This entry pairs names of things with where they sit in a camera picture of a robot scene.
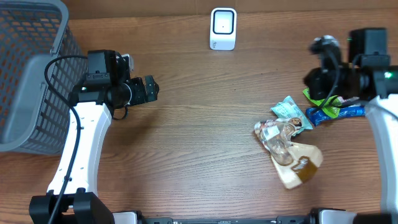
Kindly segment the teal wet wipes pack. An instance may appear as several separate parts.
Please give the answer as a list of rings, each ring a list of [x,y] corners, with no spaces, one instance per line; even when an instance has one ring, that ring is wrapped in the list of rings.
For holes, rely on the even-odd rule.
[[[275,113],[278,118],[300,118],[302,121],[302,127],[298,130],[296,136],[305,130],[312,130],[313,126],[310,121],[304,115],[302,110],[296,105],[295,101],[291,96],[287,96],[283,101],[278,102],[271,110]]]

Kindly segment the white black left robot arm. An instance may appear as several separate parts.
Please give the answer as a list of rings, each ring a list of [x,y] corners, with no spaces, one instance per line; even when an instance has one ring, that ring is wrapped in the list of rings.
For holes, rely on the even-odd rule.
[[[151,75],[132,78],[128,54],[92,50],[84,58],[87,71],[61,97],[70,121],[58,170],[46,194],[32,197],[29,215],[34,223],[142,223],[139,212],[111,212],[98,198],[98,168],[115,110],[156,101],[159,85]]]

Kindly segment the green clear snack bag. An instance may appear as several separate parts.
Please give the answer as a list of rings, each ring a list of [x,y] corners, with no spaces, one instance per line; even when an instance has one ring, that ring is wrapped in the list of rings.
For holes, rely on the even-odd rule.
[[[309,102],[313,103],[315,105],[314,108],[308,108],[306,110],[306,115],[309,117],[310,115],[313,115],[317,112],[324,112],[329,118],[337,118],[341,109],[338,108],[339,105],[342,105],[343,103],[349,102],[349,101],[354,101],[358,100],[359,98],[357,96],[354,96],[352,98],[347,98],[344,99],[342,96],[331,96],[327,102],[323,105],[322,109],[317,109],[324,101],[322,100],[313,100],[310,98],[309,94],[309,88],[304,89],[303,94],[306,96],[306,98],[309,100]]]

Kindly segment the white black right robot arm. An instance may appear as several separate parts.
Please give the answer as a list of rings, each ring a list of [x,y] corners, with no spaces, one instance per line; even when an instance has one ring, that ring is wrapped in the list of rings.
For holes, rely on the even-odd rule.
[[[320,66],[303,79],[312,100],[322,109],[329,98],[341,96],[340,108],[361,105],[376,143],[382,181],[381,210],[354,213],[335,208],[313,208],[304,223],[397,223],[397,66],[387,52],[387,30],[382,27],[349,32],[348,61],[342,62],[338,41],[317,37],[310,45]]]

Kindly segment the beige clear plastic bag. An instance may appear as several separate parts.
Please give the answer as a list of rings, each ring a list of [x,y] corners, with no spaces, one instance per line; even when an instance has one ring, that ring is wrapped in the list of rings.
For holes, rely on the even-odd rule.
[[[291,141],[302,127],[303,122],[298,117],[270,119],[254,125],[254,133],[270,152],[286,189],[296,188],[310,180],[323,162],[323,154],[318,147]]]

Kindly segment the blue snack bar wrapper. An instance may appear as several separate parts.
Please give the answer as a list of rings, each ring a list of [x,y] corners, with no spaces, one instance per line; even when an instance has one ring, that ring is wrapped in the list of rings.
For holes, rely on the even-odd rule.
[[[352,118],[352,117],[360,117],[360,116],[365,116],[366,112],[365,109],[362,106],[350,106],[346,108],[340,109],[338,114],[335,116],[333,115],[332,117],[327,115],[324,111],[320,110],[317,112],[315,111],[315,108],[307,108],[305,114],[309,118],[309,120],[312,122],[314,126],[319,126],[322,122],[324,121],[330,121],[334,119],[343,119],[343,118]]]

